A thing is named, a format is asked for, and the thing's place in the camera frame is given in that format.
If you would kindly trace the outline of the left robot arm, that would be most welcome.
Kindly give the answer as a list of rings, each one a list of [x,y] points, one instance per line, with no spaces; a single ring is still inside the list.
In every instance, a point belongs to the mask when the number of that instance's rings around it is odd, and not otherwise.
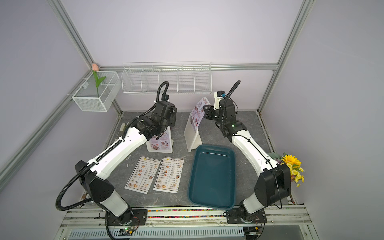
[[[88,162],[79,161],[76,175],[60,191],[55,207],[59,211],[68,211],[88,202],[94,202],[107,214],[112,214],[121,225],[129,224],[134,217],[132,208],[117,193],[108,181],[114,169],[134,150],[148,142],[151,138],[160,138],[169,127],[176,124],[177,108],[169,102],[167,94],[169,82],[160,84],[154,105],[131,120],[124,128],[123,135],[102,153]],[[63,206],[65,193],[74,182],[80,181],[90,196],[69,206]]]

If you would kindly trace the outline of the restaurant special menu sheet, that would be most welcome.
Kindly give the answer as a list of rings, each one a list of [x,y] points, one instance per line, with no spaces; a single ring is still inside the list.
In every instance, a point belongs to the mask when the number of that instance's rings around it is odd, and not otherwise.
[[[156,136],[150,139],[149,144],[151,150],[168,151],[171,149],[170,137],[168,133],[163,133],[158,139]]]

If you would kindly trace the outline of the Dim Sum Inn menu sheet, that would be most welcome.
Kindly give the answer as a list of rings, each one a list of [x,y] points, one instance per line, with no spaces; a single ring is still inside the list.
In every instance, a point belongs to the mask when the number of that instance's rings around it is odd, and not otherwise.
[[[125,189],[147,194],[157,174],[160,164],[160,160],[140,157],[138,164],[125,185]]]

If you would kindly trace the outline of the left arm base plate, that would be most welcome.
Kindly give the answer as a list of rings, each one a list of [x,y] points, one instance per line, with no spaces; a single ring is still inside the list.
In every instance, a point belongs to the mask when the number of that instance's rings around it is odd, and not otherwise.
[[[147,209],[133,209],[120,217],[116,217],[110,211],[106,213],[109,226],[143,226],[146,224],[147,216]]]

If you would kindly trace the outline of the white menu holder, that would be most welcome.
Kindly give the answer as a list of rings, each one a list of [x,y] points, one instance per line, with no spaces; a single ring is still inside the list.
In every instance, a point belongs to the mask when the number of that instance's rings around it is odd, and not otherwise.
[[[146,146],[148,152],[171,154],[173,152],[173,143],[171,127],[168,127],[159,138],[154,136],[146,142]]]
[[[198,146],[202,145],[202,140],[199,134],[199,130],[195,128],[192,114],[190,113],[185,130],[184,137],[187,144],[188,152],[196,150]]]

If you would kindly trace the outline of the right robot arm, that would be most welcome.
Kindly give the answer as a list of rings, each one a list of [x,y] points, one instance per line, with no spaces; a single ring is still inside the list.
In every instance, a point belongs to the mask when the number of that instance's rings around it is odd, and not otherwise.
[[[247,127],[237,120],[237,111],[231,95],[240,85],[238,80],[228,93],[217,91],[214,93],[215,103],[205,105],[204,118],[215,121],[223,136],[236,146],[251,163],[258,179],[254,193],[241,201],[237,218],[245,223],[257,219],[257,214],[266,207],[279,202],[291,195],[291,170],[288,165],[278,162],[269,156],[253,139]]]

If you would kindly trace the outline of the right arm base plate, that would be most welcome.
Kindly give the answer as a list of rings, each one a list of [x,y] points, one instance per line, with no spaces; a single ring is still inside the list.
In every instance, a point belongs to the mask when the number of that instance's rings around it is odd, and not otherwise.
[[[235,206],[223,212],[228,224],[264,224],[267,222],[264,209],[249,214],[244,207]]]

